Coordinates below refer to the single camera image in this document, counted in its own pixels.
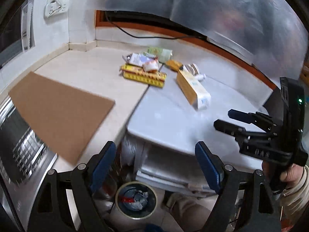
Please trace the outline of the person right hand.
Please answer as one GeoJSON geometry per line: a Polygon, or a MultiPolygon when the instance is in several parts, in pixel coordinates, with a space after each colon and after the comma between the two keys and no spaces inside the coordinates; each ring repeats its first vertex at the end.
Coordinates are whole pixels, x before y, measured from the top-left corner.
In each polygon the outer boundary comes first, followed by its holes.
{"type": "MultiPolygon", "coordinates": [[[[274,167],[272,164],[263,161],[262,170],[265,176],[269,179],[269,181],[274,180],[274,173],[272,170],[274,167]]],[[[296,164],[292,164],[288,169],[280,173],[280,176],[277,175],[277,180],[280,180],[284,183],[285,189],[291,189],[295,187],[301,180],[303,176],[304,167],[296,164]]]]}

